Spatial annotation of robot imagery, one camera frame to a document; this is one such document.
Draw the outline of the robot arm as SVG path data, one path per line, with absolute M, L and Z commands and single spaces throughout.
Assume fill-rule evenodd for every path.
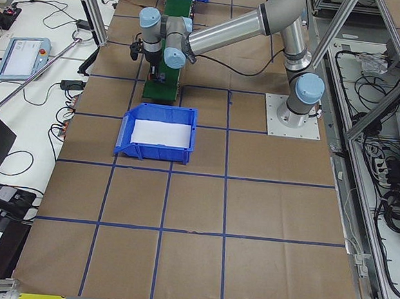
M 312 55 L 303 36 L 301 13 L 305 0 L 266 0 L 255 10 L 217 26 L 193 30 L 188 17 L 162 15 L 157 8 L 140 11 L 142 38 L 130 46 L 131 59 L 143 54 L 151 72 L 158 73 L 160 62 L 181 69 L 187 61 L 195 63 L 203 53 L 223 48 L 258 35 L 280 34 L 283 40 L 285 70 L 290 94 L 276 113 L 289 128 L 304 126 L 310 111 L 325 92 L 324 81 L 310 71 Z

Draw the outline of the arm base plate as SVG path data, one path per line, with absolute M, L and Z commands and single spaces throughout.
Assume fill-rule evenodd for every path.
M 267 134 L 271 137 L 320 140 L 318 117 L 313 107 L 306 115 L 291 113 L 287 95 L 265 94 Z

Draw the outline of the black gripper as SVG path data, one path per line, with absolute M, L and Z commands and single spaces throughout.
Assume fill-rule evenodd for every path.
M 143 54 L 146 57 L 146 61 L 150 63 L 148 80 L 156 81 L 158 77 L 158 69 L 160 66 L 161 51 L 159 50 L 151 52 L 143 50 Z

